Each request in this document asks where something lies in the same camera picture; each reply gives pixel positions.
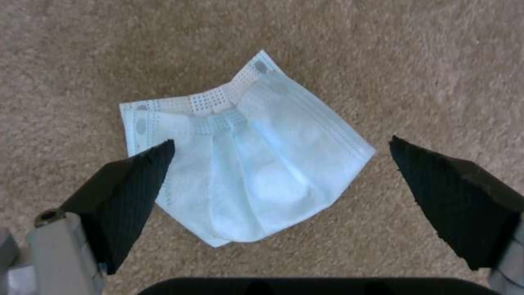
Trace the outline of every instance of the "surgical mask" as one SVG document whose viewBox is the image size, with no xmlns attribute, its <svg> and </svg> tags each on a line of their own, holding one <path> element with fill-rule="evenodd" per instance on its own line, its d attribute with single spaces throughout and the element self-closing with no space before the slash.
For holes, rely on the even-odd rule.
<svg viewBox="0 0 524 295">
<path fill-rule="evenodd" d="M 375 153 L 263 51 L 218 88 L 120 109 L 129 156 L 174 139 L 156 202 L 213 247 L 260 240 L 329 207 Z"/>
</svg>

